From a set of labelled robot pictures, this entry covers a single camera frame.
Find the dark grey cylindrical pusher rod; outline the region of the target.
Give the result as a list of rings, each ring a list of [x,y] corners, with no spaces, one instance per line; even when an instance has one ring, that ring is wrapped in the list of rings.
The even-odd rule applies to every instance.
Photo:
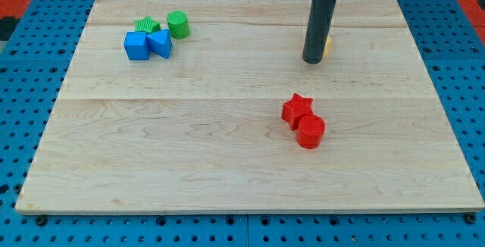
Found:
[[[311,0],[302,59],[308,64],[322,61],[336,0]]]

